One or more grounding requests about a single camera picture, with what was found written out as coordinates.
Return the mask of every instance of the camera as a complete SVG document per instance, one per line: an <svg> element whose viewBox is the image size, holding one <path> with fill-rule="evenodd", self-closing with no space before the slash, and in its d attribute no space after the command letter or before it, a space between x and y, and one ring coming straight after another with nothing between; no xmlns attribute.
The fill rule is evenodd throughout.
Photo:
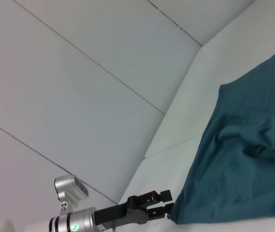
<svg viewBox="0 0 275 232"><path fill-rule="evenodd" d="M77 208L78 204L89 197L87 187L75 175L55 178L55 189L61 201L61 212L67 214Z"/></svg>

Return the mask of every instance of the teal cloth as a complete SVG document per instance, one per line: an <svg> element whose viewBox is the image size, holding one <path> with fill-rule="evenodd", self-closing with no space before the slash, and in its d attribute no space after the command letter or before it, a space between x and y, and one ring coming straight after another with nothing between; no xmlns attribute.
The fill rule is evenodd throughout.
<svg viewBox="0 0 275 232"><path fill-rule="evenodd" d="M275 217L275 55L220 87L170 214L177 224L261 217Z"/></svg>

